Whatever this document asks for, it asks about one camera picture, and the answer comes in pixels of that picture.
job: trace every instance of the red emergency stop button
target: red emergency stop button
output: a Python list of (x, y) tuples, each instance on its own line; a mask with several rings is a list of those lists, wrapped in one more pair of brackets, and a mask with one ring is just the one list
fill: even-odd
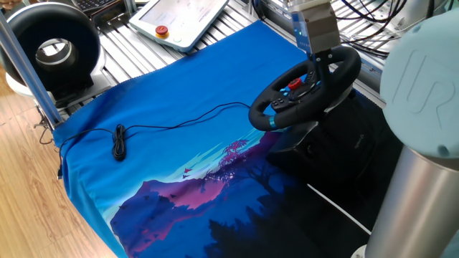
[(301, 80), (301, 78), (296, 78), (296, 79), (294, 79), (293, 81), (291, 81), (291, 82), (288, 84), (288, 88), (289, 88), (290, 90), (296, 90), (296, 89), (298, 89), (298, 87), (300, 87), (302, 84), (303, 84), (303, 81)]
[(169, 36), (169, 30), (167, 29), (166, 26), (157, 26), (156, 27), (156, 36), (162, 39), (165, 39)]

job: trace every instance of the wooden floor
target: wooden floor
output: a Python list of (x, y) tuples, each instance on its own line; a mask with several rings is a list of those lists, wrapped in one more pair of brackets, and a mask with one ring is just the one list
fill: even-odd
[(56, 179), (58, 153), (39, 144), (33, 101), (5, 82), (0, 68), (0, 258), (115, 257)]

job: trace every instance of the purple mountain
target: purple mountain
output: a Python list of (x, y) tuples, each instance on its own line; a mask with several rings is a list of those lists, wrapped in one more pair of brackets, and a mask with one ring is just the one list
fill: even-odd
[(227, 197), (221, 194), (224, 187), (230, 181), (236, 182), (237, 178), (252, 177), (249, 175), (254, 171), (250, 168), (252, 163), (263, 161), (279, 137), (279, 133), (265, 133), (257, 145), (243, 152), (240, 149), (247, 141), (235, 141), (224, 150), (220, 169), (201, 179), (176, 183), (143, 182), (110, 221), (113, 233), (119, 237), (128, 256), (135, 258), (155, 241), (164, 240), (176, 222), (201, 216), (225, 201)]

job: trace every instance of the steering wheel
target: steering wheel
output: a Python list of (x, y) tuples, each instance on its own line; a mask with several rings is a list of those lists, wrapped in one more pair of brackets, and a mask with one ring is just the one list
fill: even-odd
[[(337, 62), (341, 64), (329, 74), (328, 65)], [(317, 63), (316, 67), (310, 60), (301, 62), (271, 82), (250, 107), (253, 127), (271, 131), (316, 119), (351, 86), (361, 68), (359, 53), (350, 47), (332, 49)], [(299, 79), (303, 75), (307, 75), (305, 82)], [(326, 80), (317, 82), (317, 77)], [(284, 91), (287, 85), (290, 91)], [(264, 114), (268, 105), (276, 112), (274, 116)]]

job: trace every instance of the mountain print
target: mountain print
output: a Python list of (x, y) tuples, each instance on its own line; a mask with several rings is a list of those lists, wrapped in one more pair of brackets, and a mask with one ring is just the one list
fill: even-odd
[[(239, 250), (234, 248), (233, 244), (241, 241), (257, 243), (259, 247), (252, 248), (255, 247), (252, 245), (250, 248), (258, 249), (257, 252), (264, 249), (259, 254), (274, 254), (273, 250), (286, 244), (292, 252), (301, 252), (302, 247), (296, 242), (304, 236), (297, 232), (297, 240), (289, 240), (295, 235), (292, 232), (298, 231), (297, 226), (284, 225), (280, 229), (280, 222), (272, 220), (285, 216), (279, 212), (284, 206), (283, 192), (285, 187), (294, 184), (283, 179), (280, 171), (265, 161), (279, 137), (279, 133), (266, 132), (252, 146), (247, 146), (245, 139), (236, 140), (223, 149), (217, 168), (205, 171), (202, 178), (185, 178), (173, 183), (144, 181), (110, 220), (113, 233), (128, 256), (233, 257), (249, 254), (245, 245), (240, 245)], [(193, 172), (187, 168), (184, 175)], [(289, 236), (284, 237), (288, 242), (279, 242), (279, 234), (274, 234), (275, 239), (265, 234), (279, 230)]]

